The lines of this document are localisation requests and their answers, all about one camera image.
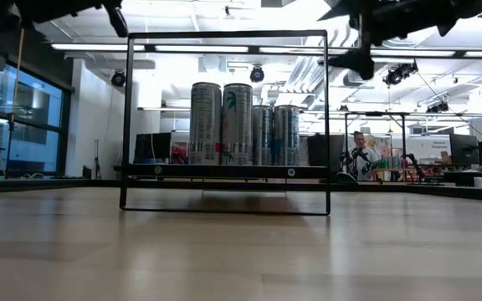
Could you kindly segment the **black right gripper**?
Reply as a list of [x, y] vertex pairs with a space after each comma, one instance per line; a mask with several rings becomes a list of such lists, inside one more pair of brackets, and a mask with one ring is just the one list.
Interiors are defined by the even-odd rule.
[[371, 46], [375, 33], [375, 12], [389, 3], [385, 0], [340, 0], [320, 17], [320, 20], [327, 20], [348, 15], [350, 27], [358, 32], [359, 45], [344, 54], [328, 58], [330, 66], [350, 69], [363, 80], [373, 77]]

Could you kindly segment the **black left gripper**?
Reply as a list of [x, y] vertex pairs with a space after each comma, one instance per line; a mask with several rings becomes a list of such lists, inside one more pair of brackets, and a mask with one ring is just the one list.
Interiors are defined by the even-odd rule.
[[103, 4], [110, 20], [110, 25], [115, 30], [119, 38], [127, 38], [129, 31], [126, 20], [121, 12], [121, 3]]

